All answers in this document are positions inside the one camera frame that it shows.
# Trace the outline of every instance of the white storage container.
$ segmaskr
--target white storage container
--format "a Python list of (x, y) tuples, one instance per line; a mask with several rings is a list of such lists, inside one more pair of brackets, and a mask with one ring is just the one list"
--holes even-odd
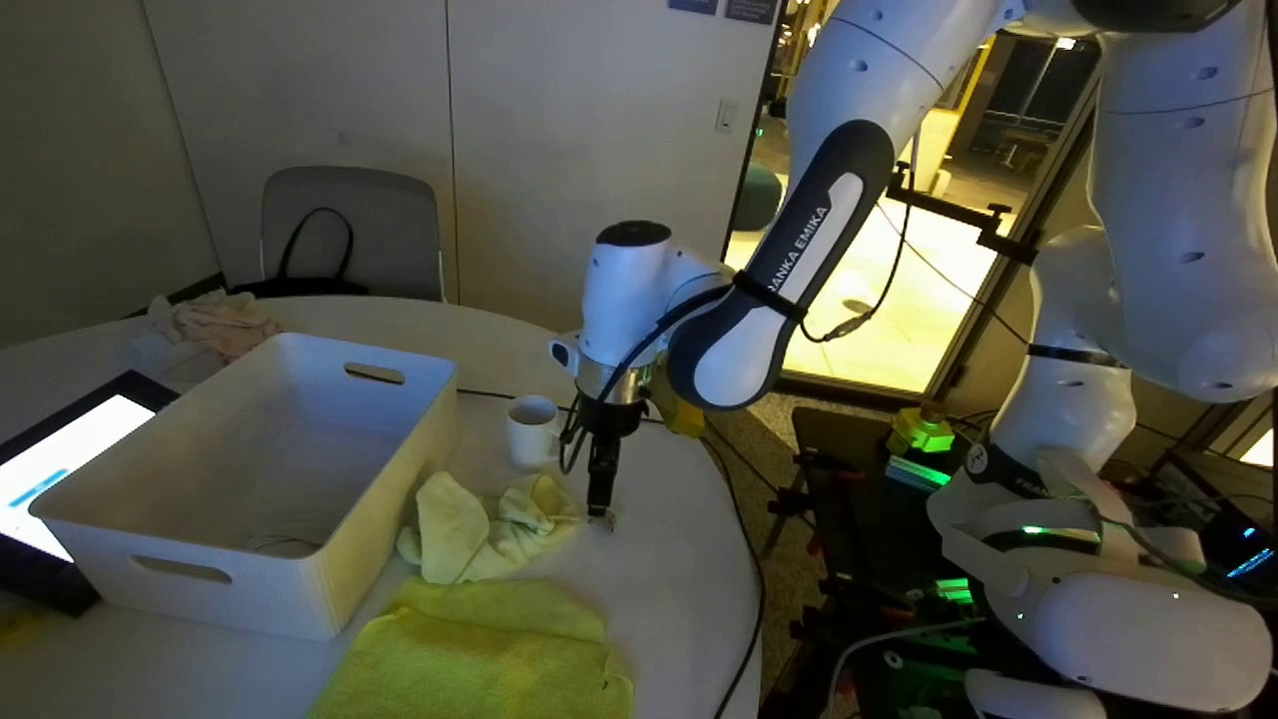
[(108, 602), (336, 635), (455, 439), (455, 362), (275, 334), (38, 499)]

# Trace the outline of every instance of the small cup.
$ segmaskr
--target small cup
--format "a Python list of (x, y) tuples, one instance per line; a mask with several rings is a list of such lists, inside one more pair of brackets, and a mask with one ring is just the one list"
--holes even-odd
[(553, 395), (518, 395), (508, 410), (508, 450), (518, 472), (554, 468), (560, 405)]

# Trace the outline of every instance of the gray chair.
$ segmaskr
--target gray chair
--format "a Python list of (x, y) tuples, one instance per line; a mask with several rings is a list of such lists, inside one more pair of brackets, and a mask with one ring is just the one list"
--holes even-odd
[(436, 191), (417, 174), (285, 168), (265, 183), (260, 231), (265, 294), (361, 287), (445, 299)]

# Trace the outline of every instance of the yellow towel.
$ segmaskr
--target yellow towel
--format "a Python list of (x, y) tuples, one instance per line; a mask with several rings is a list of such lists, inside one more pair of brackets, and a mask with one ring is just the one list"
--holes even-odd
[(361, 627), (316, 719), (625, 719), (630, 703), (605, 619), (560, 588), (413, 580)]
[(498, 496), (496, 514), (455, 474), (436, 472), (413, 496), (400, 560), (429, 583), (502, 580), (572, 535), (560, 474), (528, 474)]

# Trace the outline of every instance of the table surface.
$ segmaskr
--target table surface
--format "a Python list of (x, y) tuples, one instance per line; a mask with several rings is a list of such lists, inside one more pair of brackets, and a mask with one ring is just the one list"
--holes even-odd
[[(271, 299), (260, 305), (288, 330), (384, 345), (460, 362), (465, 439), (449, 468), (496, 496), (513, 482), (498, 395), (541, 391), (572, 401), (549, 358), (553, 330), (455, 305), (419, 299)], [(167, 383), (198, 383), (150, 319), (99, 325), (0, 350), (0, 435), (47, 415), (98, 383), (140, 367)], [(593, 602), (634, 675), (634, 713), (713, 713), (751, 644), (754, 567), (739, 535), (729, 482), (695, 439), (642, 423), (625, 442), (617, 522), (585, 522), (522, 576), (554, 580)], [(223, 632), (126, 608), (80, 619), (43, 614), (0, 638), (3, 713), (308, 713), (357, 627), (408, 580), (389, 560), (340, 638), (275, 638)], [(754, 713), (761, 652), (729, 713)]]

